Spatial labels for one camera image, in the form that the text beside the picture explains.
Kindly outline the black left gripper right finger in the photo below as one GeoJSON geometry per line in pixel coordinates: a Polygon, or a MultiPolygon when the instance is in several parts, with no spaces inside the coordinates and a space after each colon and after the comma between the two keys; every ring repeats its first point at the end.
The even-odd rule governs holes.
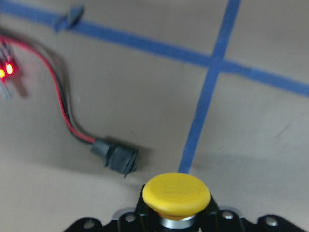
{"type": "Polygon", "coordinates": [[[257,221],[263,232],[305,232],[304,229],[277,215],[264,215],[257,221]]]}

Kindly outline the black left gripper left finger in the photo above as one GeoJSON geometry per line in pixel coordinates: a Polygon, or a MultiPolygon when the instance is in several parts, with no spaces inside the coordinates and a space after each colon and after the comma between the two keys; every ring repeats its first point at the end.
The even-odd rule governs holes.
{"type": "Polygon", "coordinates": [[[100,232],[102,228],[100,220],[86,217],[72,223],[64,232],[100,232]]]}

